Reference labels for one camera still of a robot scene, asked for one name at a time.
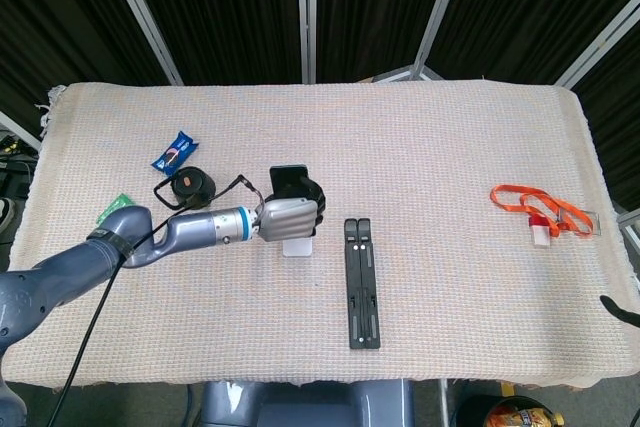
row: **black cable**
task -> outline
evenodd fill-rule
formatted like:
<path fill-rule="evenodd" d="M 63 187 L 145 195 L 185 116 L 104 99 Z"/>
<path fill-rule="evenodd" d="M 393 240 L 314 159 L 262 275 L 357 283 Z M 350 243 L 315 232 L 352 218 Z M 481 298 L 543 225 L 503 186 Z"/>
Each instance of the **black cable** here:
<path fill-rule="evenodd" d="M 633 419 L 631 419 L 631 423 L 629 424 L 629 427 L 636 427 L 636 425 L 638 424 L 638 419 L 640 419 L 640 407 L 638 407 L 638 411 L 636 412 L 636 415 L 634 415 Z"/>
<path fill-rule="evenodd" d="M 460 388 L 460 393 L 458 394 L 458 401 L 456 402 L 456 408 L 451 413 L 451 417 L 449 418 L 449 425 L 456 427 L 458 419 L 458 411 L 460 410 L 460 406 L 462 405 L 462 400 L 464 399 L 464 395 L 466 393 L 467 388 L 471 385 L 471 379 L 465 379 L 465 384 Z"/>
<path fill-rule="evenodd" d="M 200 420 L 202 420 L 202 409 L 198 410 L 198 413 L 196 414 L 196 418 L 193 419 L 193 423 L 191 424 L 191 427 L 200 427 Z"/>
<path fill-rule="evenodd" d="M 26 174 L 29 177 L 29 184 L 31 184 L 31 180 L 33 178 L 33 175 L 31 175 L 31 170 L 33 170 L 35 174 L 37 164 L 29 166 L 31 162 L 24 162 L 22 160 L 7 160 L 5 161 L 5 163 L 7 164 L 7 166 L 0 168 L 2 172 L 8 172 L 10 174 Z M 26 172 L 24 170 L 16 171 L 16 170 L 13 170 L 13 168 L 8 168 L 10 164 L 20 164 L 20 167 L 26 167 L 27 171 Z"/>
<path fill-rule="evenodd" d="M 187 408 L 182 418 L 181 427 L 189 427 L 189 414 L 191 414 L 191 404 L 193 403 L 193 387 L 191 384 L 187 385 Z"/>
<path fill-rule="evenodd" d="M 138 242 L 136 242 L 134 244 L 134 246 L 133 246 L 133 250 L 135 251 L 144 242 L 146 242 L 148 239 L 153 237 L 156 234 L 156 232 L 158 232 L 165 225 L 167 225 L 167 222 L 169 222 L 169 220 L 172 217 L 175 217 L 176 215 L 180 215 L 180 214 L 186 212 L 187 210 L 189 210 L 189 207 L 185 207 L 184 209 L 181 209 L 181 210 L 177 211 L 176 213 L 174 213 L 173 215 L 170 215 L 169 217 L 167 217 L 162 223 L 160 223 L 160 225 L 158 225 L 155 229 L 153 229 L 152 231 L 147 233 Z M 104 293 L 102 294 L 102 297 L 100 298 L 100 303 L 98 304 L 98 307 L 96 307 L 96 311 L 93 313 L 93 317 L 91 318 L 91 322 L 89 323 L 89 327 L 87 327 L 87 331 L 84 334 L 84 338 L 82 339 L 82 344 L 80 344 L 80 348 L 78 349 L 78 353 L 76 354 L 76 359 L 73 362 L 73 366 L 71 367 L 71 371 L 69 372 L 69 376 L 67 377 L 67 381 L 65 382 L 64 387 L 62 388 L 62 392 L 60 393 L 60 398 L 58 399 L 58 403 L 56 404 L 56 408 L 54 409 L 53 413 L 51 414 L 51 417 L 49 418 L 49 422 L 47 423 L 47 427 L 52 427 L 55 424 L 56 418 L 58 417 L 58 414 L 60 413 L 60 409 L 62 408 L 62 404 L 64 403 L 64 400 L 66 399 L 67 394 L 69 393 L 69 389 L 71 388 L 71 384 L 73 383 L 73 379 L 75 378 L 76 372 L 78 371 L 78 367 L 80 366 L 80 361 L 82 360 L 82 356 L 84 355 L 84 351 L 86 350 L 87 344 L 89 343 L 89 338 L 91 337 L 91 333 L 93 332 L 93 328 L 95 327 L 96 322 L 98 321 L 98 317 L 100 316 L 100 313 L 102 312 L 102 308 L 104 307 L 104 304 L 107 301 L 107 297 L 109 296 L 109 292 L 111 292 L 111 287 L 113 286 L 113 283 L 115 282 L 116 277 L 118 276 L 118 273 L 120 272 L 120 269 L 122 268 L 122 266 L 125 264 L 126 261 L 127 261 L 127 259 L 125 259 L 124 257 L 120 256 L 120 260 L 118 261 L 118 263 L 116 264 L 115 269 L 113 270 L 113 274 L 111 275 L 111 278 L 109 279 L 109 283 L 107 284 L 107 287 L 104 290 Z"/>
<path fill-rule="evenodd" d="M 23 160 L 13 160 L 14 157 L 26 157 Z M 34 159 L 33 157 L 29 156 L 29 155 L 25 155 L 25 154 L 20 154 L 20 153 L 16 153 L 16 154 L 0 154 L 0 162 L 26 162 L 28 164 L 37 164 L 38 163 L 38 159 Z"/>
<path fill-rule="evenodd" d="M 18 157 L 18 156 L 24 156 L 24 157 L 28 157 L 28 161 L 29 162 L 37 162 L 39 157 L 35 157 L 33 155 L 29 155 L 29 154 L 25 154 L 24 152 L 0 152 L 0 160 L 7 160 L 10 159 L 12 157 Z"/>

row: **metal frame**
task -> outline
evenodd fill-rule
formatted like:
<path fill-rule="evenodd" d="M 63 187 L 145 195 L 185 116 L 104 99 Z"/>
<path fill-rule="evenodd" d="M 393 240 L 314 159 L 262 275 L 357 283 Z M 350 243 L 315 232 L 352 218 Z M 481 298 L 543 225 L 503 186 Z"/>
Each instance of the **metal frame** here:
<path fill-rule="evenodd" d="M 42 142 L 40 142 L 36 137 L 27 132 L 24 128 L 22 128 L 18 123 L 16 123 L 11 117 L 7 116 L 4 112 L 0 112 L 0 124 L 6 127 L 8 130 L 16 134 L 22 140 L 24 140 L 27 144 L 33 147 L 36 150 L 40 150 L 40 146 Z"/>
<path fill-rule="evenodd" d="M 438 379 L 438 387 L 440 388 L 440 415 L 442 427 L 449 427 L 449 399 L 447 392 L 449 383 L 447 379 Z"/>
<path fill-rule="evenodd" d="M 147 38 L 147 42 L 149 42 L 156 59 L 158 59 L 160 67 L 167 76 L 169 83 L 171 85 L 184 85 L 184 82 L 182 82 L 182 78 L 180 77 L 180 73 L 178 72 L 178 68 L 173 62 L 171 53 L 169 52 L 167 44 L 158 29 L 158 25 L 156 24 L 146 1 L 127 0 L 127 3 L 138 21 L 144 36 Z"/>
<path fill-rule="evenodd" d="M 300 11 L 300 68 L 302 83 L 316 83 L 316 27 L 318 0 L 298 0 Z"/>
<path fill-rule="evenodd" d="M 629 240 L 638 255 L 640 255 L 640 236 L 638 236 L 638 232 L 634 229 L 634 225 L 637 223 L 640 223 L 640 209 L 618 216 L 618 226 L 622 234 Z"/>
<path fill-rule="evenodd" d="M 307 0 L 298 0 L 300 13 L 300 68 L 302 83 L 309 83 L 309 35 L 307 29 Z"/>
<path fill-rule="evenodd" d="M 384 74 L 374 75 L 371 80 L 372 83 L 386 84 L 387 82 L 397 82 L 399 80 L 408 80 L 411 74 L 411 66 L 400 67 Z"/>
<path fill-rule="evenodd" d="M 420 70 L 420 78 L 422 80 L 444 80 L 441 75 L 435 73 L 426 65 L 423 65 Z"/>
<path fill-rule="evenodd" d="M 416 55 L 416 60 L 411 68 L 411 80 L 417 80 L 420 77 L 420 70 L 426 62 L 427 57 L 429 57 L 431 46 L 433 45 L 433 41 L 436 39 L 436 34 L 438 33 L 438 29 L 440 28 L 440 24 L 444 18 L 444 13 L 447 10 L 449 1 L 450 0 L 436 0 L 433 5 L 431 15 L 429 16 L 429 22 L 427 23 L 427 28 L 424 31 L 422 42 L 420 43 L 420 48 Z"/>
<path fill-rule="evenodd" d="M 630 0 L 556 81 L 573 88 L 640 20 L 640 0 Z"/>

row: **floor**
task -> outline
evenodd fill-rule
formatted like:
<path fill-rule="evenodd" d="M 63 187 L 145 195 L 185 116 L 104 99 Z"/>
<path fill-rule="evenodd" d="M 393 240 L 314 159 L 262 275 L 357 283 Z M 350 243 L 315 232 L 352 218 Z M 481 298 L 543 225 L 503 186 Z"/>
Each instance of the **floor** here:
<path fill-rule="evenodd" d="M 0 235 L 0 243 L 10 241 L 19 225 L 23 204 L 12 226 Z M 8 266 L 9 247 L 0 245 L 0 269 Z M 640 272 L 640 257 L 628 247 L 629 256 Z M 10 387 L 26 402 L 29 426 L 44 426 L 52 412 L 57 396 L 51 389 L 10 383 Z M 202 384 L 194 386 L 193 409 L 190 421 L 200 405 Z M 449 404 L 453 414 L 456 405 L 475 394 L 500 394 L 496 382 L 458 380 L 451 383 Z M 590 389 L 574 391 L 568 387 L 517 388 L 518 395 L 526 395 L 542 402 L 552 411 L 564 415 L 572 427 L 627 427 L 640 407 L 640 375 L 606 379 Z M 415 384 L 416 427 L 440 426 L 439 389 L 437 381 Z M 102 384 L 72 388 L 56 425 L 59 426 L 120 426 L 163 427 L 179 426 L 187 406 L 187 389 L 183 385 L 168 384 Z"/>

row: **orange lanyard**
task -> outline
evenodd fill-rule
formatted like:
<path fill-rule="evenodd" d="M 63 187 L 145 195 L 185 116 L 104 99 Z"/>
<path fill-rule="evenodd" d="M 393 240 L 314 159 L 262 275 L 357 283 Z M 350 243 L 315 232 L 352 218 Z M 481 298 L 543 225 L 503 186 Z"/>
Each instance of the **orange lanyard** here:
<path fill-rule="evenodd" d="M 501 203 L 498 200 L 498 192 L 521 194 L 520 205 L 507 205 Z M 491 195 L 489 197 L 494 204 L 507 212 L 526 212 L 531 217 L 546 218 L 549 222 L 549 233 L 551 234 L 551 237 L 558 237 L 560 232 L 563 230 L 570 230 L 581 237 L 589 237 L 593 233 L 593 221 L 587 214 L 564 200 L 554 199 L 544 190 L 534 189 L 533 187 L 526 187 L 524 185 L 501 184 L 496 185 L 491 189 Z M 538 199 L 546 205 L 549 210 L 555 214 L 556 218 L 551 218 L 540 209 L 527 205 L 527 200 L 531 197 Z M 587 226 L 588 230 L 581 230 L 574 221 L 574 218 Z"/>

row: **blue snack wrapper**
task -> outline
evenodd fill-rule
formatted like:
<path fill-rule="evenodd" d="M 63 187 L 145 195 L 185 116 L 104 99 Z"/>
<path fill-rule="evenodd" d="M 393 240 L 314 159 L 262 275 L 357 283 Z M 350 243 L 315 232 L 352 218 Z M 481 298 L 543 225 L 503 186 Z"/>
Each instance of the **blue snack wrapper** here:
<path fill-rule="evenodd" d="M 191 137 L 180 131 L 178 137 L 171 143 L 167 151 L 151 165 L 170 177 L 197 147 L 198 144 L 194 143 Z"/>

